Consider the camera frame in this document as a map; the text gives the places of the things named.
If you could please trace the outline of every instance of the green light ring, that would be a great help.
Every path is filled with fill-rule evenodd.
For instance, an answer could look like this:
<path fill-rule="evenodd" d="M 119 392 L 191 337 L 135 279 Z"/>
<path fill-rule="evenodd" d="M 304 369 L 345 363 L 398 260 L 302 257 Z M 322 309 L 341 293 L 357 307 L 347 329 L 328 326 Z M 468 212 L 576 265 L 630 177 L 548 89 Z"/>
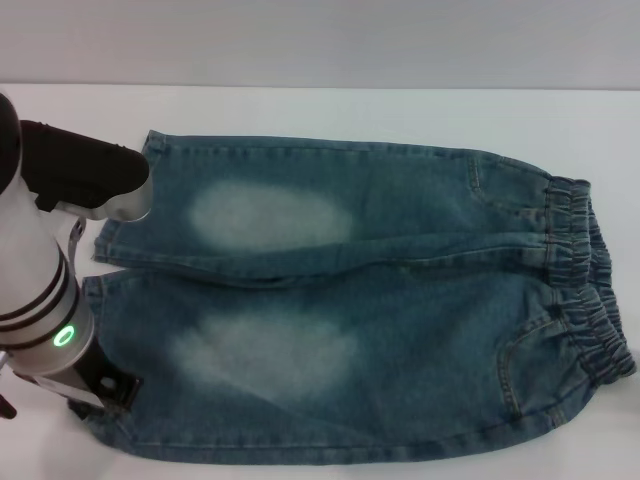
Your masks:
<path fill-rule="evenodd" d="M 67 325 L 56 334 L 55 338 L 53 339 L 53 344 L 56 347 L 64 347 L 71 341 L 75 333 L 76 329 L 73 328 L 73 325 Z"/>

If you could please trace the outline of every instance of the elastic waistband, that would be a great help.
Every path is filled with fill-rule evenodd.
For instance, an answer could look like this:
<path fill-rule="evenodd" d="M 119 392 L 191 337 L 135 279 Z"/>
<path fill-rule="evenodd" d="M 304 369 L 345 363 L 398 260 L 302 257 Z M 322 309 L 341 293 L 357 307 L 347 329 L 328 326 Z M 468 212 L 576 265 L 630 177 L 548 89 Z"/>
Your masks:
<path fill-rule="evenodd" d="M 636 371 L 622 333 L 611 288 L 611 259 L 591 207 L 590 184 L 562 177 L 547 190 L 549 284 L 561 307 L 583 365 L 595 383 L 613 383 Z"/>

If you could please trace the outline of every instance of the denim jeans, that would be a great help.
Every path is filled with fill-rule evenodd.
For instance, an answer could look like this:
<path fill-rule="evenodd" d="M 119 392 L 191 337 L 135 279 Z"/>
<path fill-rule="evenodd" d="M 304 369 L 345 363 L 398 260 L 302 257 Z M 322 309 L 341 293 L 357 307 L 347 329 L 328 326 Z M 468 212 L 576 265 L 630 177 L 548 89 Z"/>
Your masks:
<path fill-rule="evenodd" d="M 589 184 L 485 152 L 151 132 L 84 292 L 144 379 L 103 443 L 227 464 L 508 447 L 635 371 Z"/>

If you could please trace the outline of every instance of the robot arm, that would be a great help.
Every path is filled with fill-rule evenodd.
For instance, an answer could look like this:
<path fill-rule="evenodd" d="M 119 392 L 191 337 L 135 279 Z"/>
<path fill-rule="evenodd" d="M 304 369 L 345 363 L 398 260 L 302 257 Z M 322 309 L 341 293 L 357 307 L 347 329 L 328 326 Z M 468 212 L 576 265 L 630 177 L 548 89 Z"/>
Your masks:
<path fill-rule="evenodd" d="M 0 94 L 0 369 L 6 362 L 20 378 L 98 408 L 130 407 L 141 379 L 106 358 L 72 268 L 38 210 L 133 221 L 147 214 L 151 198 L 142 155 L 20 122 Z M 3 416 L 15 410 L 0 397 Z"/>

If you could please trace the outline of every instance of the white table surface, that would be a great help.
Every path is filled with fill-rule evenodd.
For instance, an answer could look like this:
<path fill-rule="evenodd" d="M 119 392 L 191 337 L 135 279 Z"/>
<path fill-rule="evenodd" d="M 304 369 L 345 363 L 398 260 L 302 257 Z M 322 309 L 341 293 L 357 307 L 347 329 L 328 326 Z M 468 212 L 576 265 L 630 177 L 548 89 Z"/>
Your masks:
<path fill-rule="evenodd" d="M 614 261 L 625 332 L 640 349 L 640 92 L 309 90 L 3 85 L 23 119 L 140 149 L 172 134 L 280 135 L 477 148 L 555 175 L 586 178 Z M 79 247 L 81 275 L 99 231 Z M 640 476 L 640 378 L 603 387 L 572 422 L 506 450 L 415 464 L 330 467 L 188 465 L 102 446 L 62 398 L 6 372 L 19 414 L 0 420 L 0 480 L 597 479 Z"/>

